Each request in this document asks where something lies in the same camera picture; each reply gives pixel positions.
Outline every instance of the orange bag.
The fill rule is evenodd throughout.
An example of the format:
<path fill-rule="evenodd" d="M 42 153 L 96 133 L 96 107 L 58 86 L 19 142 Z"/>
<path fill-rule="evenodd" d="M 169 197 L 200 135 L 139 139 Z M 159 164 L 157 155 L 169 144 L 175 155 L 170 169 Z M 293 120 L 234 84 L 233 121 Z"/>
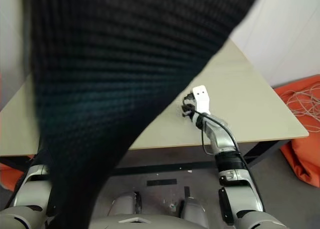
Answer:
<path fill-rule="evenodd" d="M 13 192 L 17 181 L 23 174 L 24 173 L 22 171 L 0 164 L 0 182 L 5 189 Z"/>
<path fill-rule="evenodd" d="M 320 75 L 315 75 L 278 87 L 275 92 L 287 103 L 294 91 L 308 90 L 319 83 Z M 320 99 L 320 89 L 313 90 L 312 94 L 317 99 Z M 291 110 L 296 110 L 301 105 L 299 102 L 295 102 L 290 103 L 288 107 Z M 320 122 L 311 116 L 298 116 L 297 119 L 307 129 L 307 125 L 320 127 Z M 320 132 L 309 132 L 309 136 L 306 138 L 293 139 L 284 145 L 281 151 L 300 180 L 320 188 Z"/>

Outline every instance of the beige tabletop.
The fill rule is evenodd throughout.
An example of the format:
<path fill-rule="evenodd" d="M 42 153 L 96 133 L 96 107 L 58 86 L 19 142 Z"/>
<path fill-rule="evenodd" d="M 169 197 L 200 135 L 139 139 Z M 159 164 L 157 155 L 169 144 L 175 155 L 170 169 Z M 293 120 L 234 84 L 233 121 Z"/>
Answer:
<path fill-rule="evenodd" d="M 262 142 L 308 136 L 287 106 L 253 69 L 231 41 L 206 65 L 190 85 L 143 131 L 131 149 L 198 146 L 200 130 L 182 117 L 182 98 L 205 85 L 210 112 L 224 119 L 238 142 Z M 24 84 L 0 112 L 0 156 L 35 154 L 39 134 L 26 102 Z"/>

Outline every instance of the table leg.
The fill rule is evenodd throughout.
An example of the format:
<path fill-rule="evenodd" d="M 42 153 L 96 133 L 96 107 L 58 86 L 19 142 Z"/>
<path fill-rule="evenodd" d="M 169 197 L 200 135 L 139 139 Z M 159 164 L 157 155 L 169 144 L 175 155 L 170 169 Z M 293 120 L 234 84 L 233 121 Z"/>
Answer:
<path fill-rule="evenodd" d="M 198 161 L 198 162 L 177 163 L 177 164 L 120 167 L 120 168 L 114 169 L 112 175 L 124 176 L 124 175 L 146 174 L 146 173 L 187 171 L 187 170 L 206 169 L 206 168 L 216 168 L 216 164 L 213 161 Z"/>
<path fill-rule="evenodd" d="M 290 139 L 261 141 L 244 155 L 244 159 L 248 163 L 249 167 L 252 167 L 253 165 L 262 161 L 264 158 L 273 154 L 276 150 L 288 142 L 290 142 Z"/>

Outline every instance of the black cloth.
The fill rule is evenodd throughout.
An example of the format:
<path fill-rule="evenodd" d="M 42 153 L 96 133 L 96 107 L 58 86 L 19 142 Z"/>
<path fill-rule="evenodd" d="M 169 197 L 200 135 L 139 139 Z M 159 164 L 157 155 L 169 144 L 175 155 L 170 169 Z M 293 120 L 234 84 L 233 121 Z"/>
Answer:
<path fill-rule="evenodd" d="M 25 1 L 36 115 L 59 211 L 49 228 L 86 229 L 112 169 L 254 0 Z"/>

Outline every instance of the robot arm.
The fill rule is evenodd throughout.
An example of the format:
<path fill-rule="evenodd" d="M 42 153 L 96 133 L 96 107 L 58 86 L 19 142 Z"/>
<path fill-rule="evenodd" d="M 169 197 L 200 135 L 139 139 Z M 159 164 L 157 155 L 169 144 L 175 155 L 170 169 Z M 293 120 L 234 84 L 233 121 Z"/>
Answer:
<path fill-rule="evenodd" d="M 183 100 L 183 115 L 211 141 L 211 153 L 219 172 L 219 203 L 223 220 L 237 229 L 286 229 L 264 212 L 261 196 L 227 123 L 211 115 L 204 85 L 194 87 Z"/>

